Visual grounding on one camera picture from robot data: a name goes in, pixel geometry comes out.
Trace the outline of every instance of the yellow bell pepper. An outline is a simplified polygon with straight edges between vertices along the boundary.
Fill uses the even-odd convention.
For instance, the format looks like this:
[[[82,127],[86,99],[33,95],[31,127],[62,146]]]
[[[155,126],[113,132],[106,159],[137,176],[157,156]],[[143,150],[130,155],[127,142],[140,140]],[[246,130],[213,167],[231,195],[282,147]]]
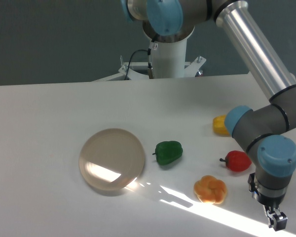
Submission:
[[[194,184],[194,192],[202,202],[221,204],[226,198],[227,187],[222,180],[206,175]]]
[[[219,135],[229,135],[227,128],[225,127],[226,115],[221,115],[213,119],[213,131]]]

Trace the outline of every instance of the petri dish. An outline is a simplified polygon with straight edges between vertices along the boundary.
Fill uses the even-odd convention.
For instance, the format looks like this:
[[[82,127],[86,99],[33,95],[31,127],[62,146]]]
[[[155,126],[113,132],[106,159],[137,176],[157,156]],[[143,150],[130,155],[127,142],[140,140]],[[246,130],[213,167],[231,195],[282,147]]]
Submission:
[[[143,170],[145,152],[129,131],[110,128],[90,137],[82,147],[79,169],[85,181],[101,191],[117,191]]]

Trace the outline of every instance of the toy food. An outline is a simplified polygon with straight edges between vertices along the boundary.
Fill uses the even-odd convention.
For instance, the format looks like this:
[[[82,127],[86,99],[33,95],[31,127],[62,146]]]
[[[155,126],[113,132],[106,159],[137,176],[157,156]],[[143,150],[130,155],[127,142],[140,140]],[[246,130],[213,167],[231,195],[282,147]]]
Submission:
[[[227,128],[225,127],[226,115],[221,115],[213,119],[213,131],[219,135],[229,135]]]
[[[202,202],[221,204],[227,195],[227,187],[222,180],[206,175],[194,184],[194,192]]]
[[[241,151],[231,151],[225,159],[220,158],[220,161],[226,162],[227,168],[235,172],[248,169],[252,163],[247,154]]]
[[[166,165],[182,156],[183,149],[180,142],[167,141],[157,144],[153,155],[156,155],[158,164]]]

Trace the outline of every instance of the gray wall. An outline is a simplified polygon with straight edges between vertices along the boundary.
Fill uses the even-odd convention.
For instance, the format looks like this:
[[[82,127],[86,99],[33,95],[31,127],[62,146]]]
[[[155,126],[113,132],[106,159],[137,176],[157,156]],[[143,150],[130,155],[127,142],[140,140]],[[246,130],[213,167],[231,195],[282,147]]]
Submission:
[[[296,75],[296,0],[249,0],[249,11]],[[126,22],[119,0],[0,0],[0,85],[92,81],[117,72],[148,41]],[[207,58],[204,74],[247,73],[213,22],[198,25],[186,59]],[[136,61],[146,57],[137,55]]]

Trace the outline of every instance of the green bell pepper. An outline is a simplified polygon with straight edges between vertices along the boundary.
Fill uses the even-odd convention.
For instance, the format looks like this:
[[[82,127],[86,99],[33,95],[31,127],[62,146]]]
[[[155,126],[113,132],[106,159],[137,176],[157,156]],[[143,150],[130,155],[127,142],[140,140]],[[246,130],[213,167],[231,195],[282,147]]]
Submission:
[[[166,141],[157,144],[154,150],[158,164],[166,165],[174,162],[182,156],[183,149],[180,142]]]

